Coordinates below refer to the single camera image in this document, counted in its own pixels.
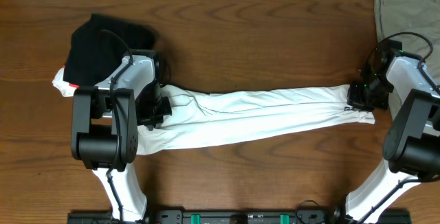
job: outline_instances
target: white cloth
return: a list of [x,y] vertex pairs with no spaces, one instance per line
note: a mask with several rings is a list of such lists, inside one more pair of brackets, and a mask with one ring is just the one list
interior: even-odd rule
[[350,122],[374,124],[373,114],[347,105],[348,85],[204,94],[162,89],[173,114],[152,131],[138,126],[138,155],[253,141]]

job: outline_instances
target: tabletop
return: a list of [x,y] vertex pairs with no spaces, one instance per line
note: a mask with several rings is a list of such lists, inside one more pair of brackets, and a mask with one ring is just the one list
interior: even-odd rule
[[[0,223],[65,223],[109,210],[99,180],[70,153],[72,99],[52,78],[91,13],[159,34],[172,83],[204,93],[349,84],[376,44],[373,0],[0,0]],[[253,142],[139,156],[153,209],[333,206],[382,158],[391,125],[343,124]],[[440,184],[393,204],[413,223],[438,223]]]

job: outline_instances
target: cable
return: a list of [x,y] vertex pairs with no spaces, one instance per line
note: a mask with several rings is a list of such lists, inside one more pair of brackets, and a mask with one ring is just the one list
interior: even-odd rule
[[[432,45],[431,41],[429,41],[429,39],[427,39],[425,36],[415,33],[415,32],[398,32],[396,34],[387,36],[386,38],[382,39],[379,43],[382,43],[384,41],[387,41],[390,38],[393,38],[395,36],[399,36],[399,35],[413,35],[416,37],[419,37],[421,39],[423,39],[429,46],[429,52],[419,61],[419,63],[417,64],[417,69],[419,70],[420,74],[425,78],[425,80],[428,82],[428,84],[432,87],[432,89],[440,95],[440,85],[436,85],[434,81],[431,80],[431,78],[427,75],[427,73],[424,71],[423,69],[423,63],[426,61],[426,59],[432,54],[432,52],[434,51],[434,46]],[[377,49],[377,47],[370,53],[370,55],[367,58],[367,61],[370,59],[370,57],[373,55],[373,52]]]
[[425,177],[422,179],[406,179],[400,181],[382,200],[380,200],[379,203],[376,204],[376,206],[372,207],[370,211],[368,211],[362,219],[360,219],[356,224],[363,224],[369,217],[374,213],[380,206],[382,206],[385,202],[387,202],[390,197],[392,197],[399,189],[404,187],[407,183],[430,183],[430,182],[436,182],[439,181],[440,177]]
[[298,211],[299,211],[300,207],[301,207],[304,203],[315,203],[315,204],[319,207],[319,204],[316,203],[314,200],[304,200],[304,201],[302,201],[302,202],[300,203],[300,205],[298,205],[298,207],[296,207],[296,211],[295,211],[295,217],[296,217],[296,219],[297,219],[299,222],[301,222],[302,224],[306,224],[306,223],[304,223],[304,221],[302,220],[302,217],[300,218],[300,217],[298,216]]
[[113,107],[113,114],[115,115],[115,124],[116,124],[116,152],[115,152],[115,158],[113,159],[113,163],[110,165],[109,169],[106,171],[105,175],[107,176],[107,182],[109,182],[111,192],[113,193],[113,196],[115,197],[116,203],[118,204],[119,209],[119,224],[123,223],[123,209],[122,209],[122,203],[119,199],[118,193],[116,192],[115,186],[113,184],[113,177],[110,175],[111,171],[115,168],[116,162],[118,160],[119,154],[120,154],[120,147],[121,147],[121,127],[120,127],[120,121],[119,121],[119,113],[118,113],[118,106],[116,104],[116,99],[114,96],[114,87],[115,84],[118,83],[118,78],[131,66],[133,65],[133,55],[130,51],[130,47],[125,43],[125,41],[119,37],[117,34],[115,34],[112,31],[109,30],[101,30],[101,32],[105,34],[109,34],[112,37],[116,38],[128,51],[130,59],[129,62],[118,72],[114,77],[110,79],[110,100],[111,100],[111,106]]

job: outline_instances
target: wooden table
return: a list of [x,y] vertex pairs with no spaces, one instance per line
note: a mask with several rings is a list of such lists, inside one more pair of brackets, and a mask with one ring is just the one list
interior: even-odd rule
[[[92,12],[154,27],[173,83],[207,93],[347,84],[375,46],[373,0],[0,0],[0,223],[65,223],[72,210],[110,208],[70,154],[72,99],[51,84]],[[375,117],[138,157],[137,177],[154,208],[330,206],[378,165],[391,117]],[[393,206],[438,223],[439,197],[440,184],[426,184]]]

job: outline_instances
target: robotic arm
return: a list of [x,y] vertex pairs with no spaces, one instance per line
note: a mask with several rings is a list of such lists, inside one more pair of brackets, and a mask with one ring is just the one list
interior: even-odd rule
[[[82,160],[85,167],[92,169],[101,180],[113,212],[70,214],[67,223],[151,222],[147,199],[140,190],[132,165],[138,147],[137,126],[155,128],[163,122],[165,115],[171,115],[171,107],[168,98],[160,94],[158,76],[161,63],[158,55],[152,51],[131,51],[131,66],[127,68],[131,61],[126,56],[109,78],[95,87],[80,87],[74,94],[72,155]],[[439,179],[438,89],[432,87],[432,79],[421,73],[423,71],[429,77],[420,57],[403,52],[402,44],[389,41],[378,49],[377,55],[378,62],[375,61],[374,65],[367,63],[362,70],[363,81],[351,85],[348,104],[367,111],[386,109],[389,104],[393,125],[383,145],[383,160],[357,190],[348,194],[344,205],[333,215],[334,223],[406,223],[404,217],[408,216],[388,216],[382,212],[410,188]],[[112,125],[91,122],[91,119],[102,117],[111,117]],[[322,209],[245,215],[168,210],[158,212],[155,222],[312,224],[328,223],[327,213]]]

